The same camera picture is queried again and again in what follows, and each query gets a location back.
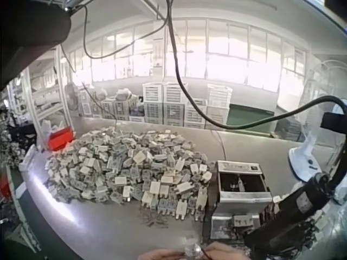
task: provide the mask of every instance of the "electric fan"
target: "electric fan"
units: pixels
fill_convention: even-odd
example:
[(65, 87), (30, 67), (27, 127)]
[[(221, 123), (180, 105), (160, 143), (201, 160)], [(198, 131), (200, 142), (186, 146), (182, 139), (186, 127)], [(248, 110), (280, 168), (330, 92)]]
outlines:
[[(340, 96), (340, 91), (346, 83), (343, 80), (346, 73), (347, 65), (343, 62), (328, 60), (317, 65), (305, 82), (299, 107), (320, 96)], [(319, 135), (319, 133), (324, 113), (333, 112), (334, 107), (335, 104), (333, 103), (323, 103), (297, 115), (305, 141), (300, 147), (289, 150), (289, 162), (297, 178), (304, 182), (307, 182), (317, 172), (322, 171), (312, 155), (312, 151), (318, 136), (324, 139), (322, 142), (324, 146), (331, 146), (330, 140), (334, 133), (330, 132), (324, 135)]]

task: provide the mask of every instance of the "ceiling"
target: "ceiling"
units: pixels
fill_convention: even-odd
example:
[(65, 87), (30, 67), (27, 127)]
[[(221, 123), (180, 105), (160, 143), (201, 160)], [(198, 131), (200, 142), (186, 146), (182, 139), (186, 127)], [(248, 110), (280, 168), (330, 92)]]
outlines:
[[(157, 1), (166, 7), (166, 0)], [(312, 46), (313, 52), (326, 53), (328, 49), (333, 54), (347, 55), (346, 34), (303, 0), (174, 0), (173, 17), (175, 9), (187, 8), (211, 12), (220, 9), (256, 17), (298, 35)]]

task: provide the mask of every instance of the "electrical wire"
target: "electrical wire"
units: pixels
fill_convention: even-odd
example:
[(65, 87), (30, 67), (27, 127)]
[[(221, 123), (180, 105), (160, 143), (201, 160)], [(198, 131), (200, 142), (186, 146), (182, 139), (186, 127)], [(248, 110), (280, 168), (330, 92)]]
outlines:
[[(174, 33), (174, 26), (172, 24), (172, 16), (171, 16), (171, 9), (172, 9), (172, 3), (174, 0), (166, 0), (166, 4), (168, 7), (168, 16), (167, 16), (167, 20), (168, 20), (168, 28), (169, 28), (169, 35), (170, 35), (170, 39), (171, 39), (171, 45), (172, 45), (172, 52), (173, 52), (173, 57), (174, 57), (174, 61), (175, 61), (175, 72), (176, 72), (176, 78), (177, 78), (177, 82), (182, 90), (182, 92), (184, 93), (184, 95), (187, 97), (187, 99), (189, 100), (189, 102), (192, 104), (192, 106), (194, 107), (194, 109), (196, 110), (196, 112), (203, 118), (205, 119), (207, 122), (217, 126), (217, 127), (221, 127), (227, 130), (242, 130), (242, 129), (247, 129), (250, 127), (255, 127), (258, 125), (262, 125), (262, 124), (266, 124), (272, 121), (276, 121), (276, 120), (280, 120), (280, 119), (284, 119), (287, 118), (289, 116), (293, 116), (296, 115), (298, 113), (301, 113), (315, 105), (318, 105), (320, 103), (325, 103), (325, 102), (333, 102), (337, 105), (339, 105), (339, 107), (342, 109), (346, 119), (347, 119), (347, 106), (345, 105), (345, 103), (339, 99), (338, 97), (335, 96), (321, 96), (315, 100), (312, 100), (311, 102), (293, 110), (287, 113), (284, 113), (282, 115), (277, 115), (277, 116), (272, 116), (269, 118), (265, 118), (256, 122), (252, 122), (252, 123), (248, 123), (245, 125), (238, 125), (238, 126), (227, 126), (224, 125), (222, 123), (216, 122), (213, 119), (209, 118), (208, 116), (206, 116), (201, 109), (199, 108), (199, 106), (195, 103), (195, 101), (193, 100), (193, 98), (190, 96), (190, 94), (188, 93), (188, 91), (186, 90), (186, 88), (184, 87), (184, 84), (182, 82), (181, 76), (179, 74), (179, 67), (178, 67), (178, 58), (177, 58), (177, 46), (176, 46), (176, 40), (175, 40), (175, 33)], [(338, 184), (340, 184), (340, 182), (343, 180), (343, 178), (346, 175), (346, 169), (347, 169), (347, 146), (345, 148), (342, 148), (342, 151), (344, 151), (344, 153), (342, 152), (342, 158), (340, 161), (340, 164), (337, 168), (337, 171), (335, 173), (335, 175), (332, 177), (332, 179), (329, 182), (329, 187), (331, 189), (335, 189)]]
[(144, 38), (147, 38), (147, 37), (149, 37), (149, 36), (151, 36), (151, 35), (153, 35), (153, 34), (159, 32), (159, 31), (161, 31), (161, 30), (166, 26), (166, 24), (168, 23), (168, 17), (166, 17), (165, 20), (164, 20), (164, 22), (163, 22), (163, 24), (162, 24), (158, 29), (156, 29), (156, 30), (154, 30), (154, 31), (152, 31), (152, 32), (150, 32), (150, 33), (148, 33), (148, 34), (145, 34), (145, 35), (141, 36), (140, 38), (137, 38), (137, 39), (133, 40), (131, 43), (129, 43), (129, 44), (127, 44), (127, 45), (125, 45), (125, 46), (119, 48), (118, 50), (115, 50), (115, 51), (112, 52), (112, 53), (109, 53), (109, 54), (106, 54), (106, 55), (100, 56), (100, 57), (94, 57), (94, 56), (92, 56), (91, 54), (88, 53), (87, 47), (86, 47), (87, 21), (88, 21), (88, 7), (87, 7), (86, 5), (84, 5), (84, 4), (83, 4), (83, 5), (80, 5), (80, 6), (81, 6), (81, 8), (83, 8), (83, 9), (85, 10), (85, 21), (84, 21), (84, 26), (83, 26), (83, 49), (84, 49), (84, 51), (85, 51), (85, 54), (86, 54), (89, 58), (94, 59), (94, 60), (104, 59), (104, 58), (110, 57), (110, 56), (112, 56), (112, 55), (114, 55), (114, 54), (116, 54), (116, 53), (118, 53), (118, 52), (120, 52), (120, 51), (122, 51), (122, 50), (124, 50), (124, 49), (126, 49), (126, 48), (128, 48), (128, 47), (130, 47), (130, 46), (132, 46), (132, 45), (134, 45), (138, 40), (142, 40), (142, 39), (144, 39)]
[[(69, 64), (70, 69), (72, 70), (73, 73), (76, 73), (76, 70), (73, 68), (69, 58), (67, 57), (64, 47), (63, 45), (61, 45), (61, 51), (63, 52), (63, 55), (67, 61), (67, 63)], [(115, 114), (112, 114), (110, 111), (107, 111), (106, 109), (104, 109), (101, 105), (98, 104), (98, 102), (95, 100), (95, 98), (91, 95), (91, 93), (88, 91), (88, 88), (86, 87), (86, 85), (84, 84), (84, 82), (81, 80), (82, 86), (85, 89), (85, 91), (87, 92), (87, 94), (89, 95), (89, 97), (91, 98), (91, 100), (104, 112), (106, 112), (107, 114), (111, 115), (114, 119), (115, 119), (115, 124), (114, 124), (114, 130), (116, 130), (117, 128), (117, 117)]]

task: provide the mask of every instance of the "workbench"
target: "workbench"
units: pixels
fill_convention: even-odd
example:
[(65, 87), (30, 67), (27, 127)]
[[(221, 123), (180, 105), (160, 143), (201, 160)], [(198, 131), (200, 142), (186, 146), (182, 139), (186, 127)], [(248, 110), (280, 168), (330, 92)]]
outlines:
[[(114, 120), (74, 119), (77, 137), (108, 126), (114, 126)], [(117, 129), (135, 133), (170, 129), (195, 143), (196, 151), (205, 153), (209, 161), (259, 163), (273, 196), (290, 193), (293, 185), (298, 182), (287, 158), (288, 150), (298, 146), (295, 142), (134, 122), (119, 122)], [(329, 149), (322, 148), (315, 155), (323, 165), (330, 154)], [(33, 210), (39, 210), (60, 239), (82, 259), (133, 260), (140, 254), (156, 248), (183, 250), (186, 236), (201, 236), (202, 223), (194, 221), (192, 217), (187, 216), (184, 221), (175, 220), (171, 216), (158, 218), (156, 214), (141, 209), (137, 201), (131, 201), (124, 206), (77, 200), (70, 204), (56, 202), (43, 184), (48, 179), (48, 173), (44, 169), (48, 156), (48, 152), (35, 155), (29, 171), (22, 173), (22, 177), (35, 204)], [(344, 249), (335, 243), (340, 239), (342, 232), (342, 229), (330, 232), (330, 236), (327, 234), (326, 237), (332, 239), (331, 241), (325, 240), (327, 243), (324, 243), (324, 246), (315, 247), (301, 259), (330, 259), (333, 252)]]

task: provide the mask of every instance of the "white plastic crate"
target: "white plastic crate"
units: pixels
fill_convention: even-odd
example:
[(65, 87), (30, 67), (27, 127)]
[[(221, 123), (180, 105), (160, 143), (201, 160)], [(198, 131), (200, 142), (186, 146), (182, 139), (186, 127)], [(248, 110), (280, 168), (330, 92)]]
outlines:
[(207, 107), (206, 115), (221, 124), (226, 124), (229, 115), (229, 108)]
[(204, 129), (205, 123), (184, 122), (184, 127)]
[(143, 101), (151, 103), (163, 103), (163, 84), (150, 82), (142, 85)]
[(207, 99), (208, 106), (229, 109), (233, 89), (226, 86), (220, 86), (220, 85), (214, 85), (214, 84), (207, 84), (207, 87), (208, 87), (208, 99)]
[(184, 121), (184, 104), (164, 103), (164, 122), (166, 120)]
[(116, 115), (128, 115), (130, 114), (130, 107), (135, 106), (139, 101), (138, 96), (131, 95), (128, 100), (118, 101), (113, 100), (113, 110)]
[(138, 122), (138, 123), (144, 123), (145, 117), (144, 116), (129, 116), (130, 122)]
[(145, 117), (163, 119), (163, 103), (144, 103)]
[(128, 115), (115, 115), (115, 117), (117, 118), (117, 120), (120, 120), (120, 121), (129, 121)]
[(147, 116), (145, 116), (145, 122), (150, 124), (162, 125), (163, 118), (148, 118)]
[[(200, 108), (200, 110), (206, 114), (207, 110), (207, 101), (205, 99), (194, 99), (197, 106)], [(205, 124), (205, 119), (203, 119), (195, 110), (195, 108), (192, 106), (192, 104), (188, 101), (187, 105), (185, 106), (185, 113), (184, 113), (184, 121), (185, 122), (191, 122), (191, 123), (198, 123), (198, 124)]]
[[(188, 84), (183, 83), (186, 90), (188, 90)], [(163, 92), (164, 92), (164, 103), (181, 103), (186, 104), (187, 98), (184, 95), (181, 87), (178, 83), (168, 82), (163, 84)]]
[(164, 125), (167, 125), (167, 126), (183, 126), (184, 125), (184, 122), (181, 121), (181, 120), (165, 120), (164, 119)]

